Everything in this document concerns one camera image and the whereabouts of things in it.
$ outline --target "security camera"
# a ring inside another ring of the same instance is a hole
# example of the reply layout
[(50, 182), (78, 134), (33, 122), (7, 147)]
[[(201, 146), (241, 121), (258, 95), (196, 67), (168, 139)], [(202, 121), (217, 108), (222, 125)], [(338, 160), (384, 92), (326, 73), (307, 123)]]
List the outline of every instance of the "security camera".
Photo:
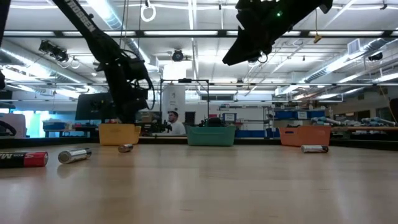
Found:
[(174, 50), (172, 60), (173, 62), (181, 62), (182, 60), (184, 60), (184, 54), (182, 53), (182, 51), (178, 49)]

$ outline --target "red battery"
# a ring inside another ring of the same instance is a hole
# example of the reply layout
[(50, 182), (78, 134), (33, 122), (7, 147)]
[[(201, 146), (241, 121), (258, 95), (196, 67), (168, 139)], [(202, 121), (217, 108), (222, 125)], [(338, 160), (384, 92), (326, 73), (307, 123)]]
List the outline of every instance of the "red battery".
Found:
[(0, 152), (0, 168), (43, 167), (48, 160), (47, 152)]

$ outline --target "white cylinder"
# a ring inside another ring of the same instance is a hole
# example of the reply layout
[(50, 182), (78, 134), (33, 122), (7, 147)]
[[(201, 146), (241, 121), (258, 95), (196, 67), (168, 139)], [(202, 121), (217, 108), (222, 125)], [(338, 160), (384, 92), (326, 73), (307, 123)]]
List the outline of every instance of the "white cylinder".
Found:
[(162, 122), (169, 120), (169, 111), (178, 113), (178, 120), (185, 122), (185, 86), (169, 85), (163, 91)]

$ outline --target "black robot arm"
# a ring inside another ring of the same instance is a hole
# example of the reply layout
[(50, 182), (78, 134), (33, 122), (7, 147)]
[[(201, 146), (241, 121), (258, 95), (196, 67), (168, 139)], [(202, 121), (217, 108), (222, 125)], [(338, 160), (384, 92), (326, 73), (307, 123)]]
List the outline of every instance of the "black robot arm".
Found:
[(121, 50), (118, 43), (97, 27), (91, 19), (92, 15), (88, 15), (77, 0), (53, 0), (53, 2), (82, 34), (91, 53), (100, 62), (119, 119), (122, 123), (135, 123), (135, 113), (148, 108), (146, 103), (148, 89), (141, 88), (138, 81), (146, 80), (149, 89), (154, 91), (144, 61), (138, 57), (138, 54), (134, 54), (136, 58), (131, 58)]

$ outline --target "computer monitor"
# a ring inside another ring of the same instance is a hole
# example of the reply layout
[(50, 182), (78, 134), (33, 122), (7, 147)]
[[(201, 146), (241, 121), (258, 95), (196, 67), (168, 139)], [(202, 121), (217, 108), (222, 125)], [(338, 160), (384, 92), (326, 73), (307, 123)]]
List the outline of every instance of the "computer monitor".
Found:
[(116, 119), (116, 110), (110, 93), (82, 94), (79, 96), (76, 120)]

